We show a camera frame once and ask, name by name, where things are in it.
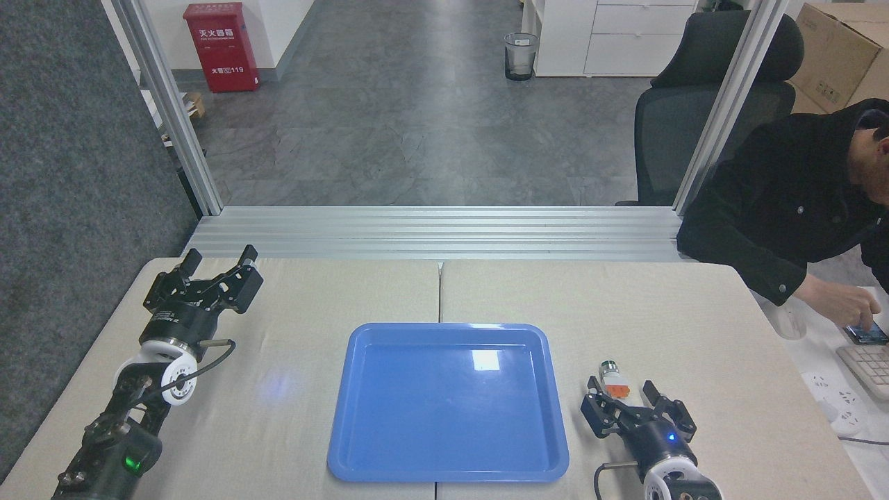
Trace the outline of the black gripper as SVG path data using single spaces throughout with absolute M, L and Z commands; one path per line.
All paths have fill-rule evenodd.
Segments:
M 697 458 L 688 446 L 697 424 L 685 402 L 667 398 L 651 380 L 645 380 L 642 395 L 657 418 L 644 419 L 645 408 L 616 401 L 596 376 L 588 378 L 587 389 L 581 412 L 590 429 L 600 439 L 625 434 L 625 445 L 638 463 L 642 482 L 649 472 L 671 481 L 698 480 Z
M 142 343 L 159 340 L 182 344 L 188 351 L 205 351 L 200 342 L 210 340 L 218 326 L 218 310 L 246 313 L 263 277 L 254 266 L 258 252 L 248 244 L 236 263 L 207 281 L 190 281 L 202 254 L 192 248 L 171 272 L 156 276 L 143 306 L 152 316 L 142 332 Z

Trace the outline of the person's hand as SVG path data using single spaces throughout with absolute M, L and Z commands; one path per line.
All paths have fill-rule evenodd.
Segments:
M 793 292 L 793 297 L 836 326 L 858 326 L 866 330 L 874 323 L 881 307 L 869 291 L 853 285 L 823 281 L 809 274 Z

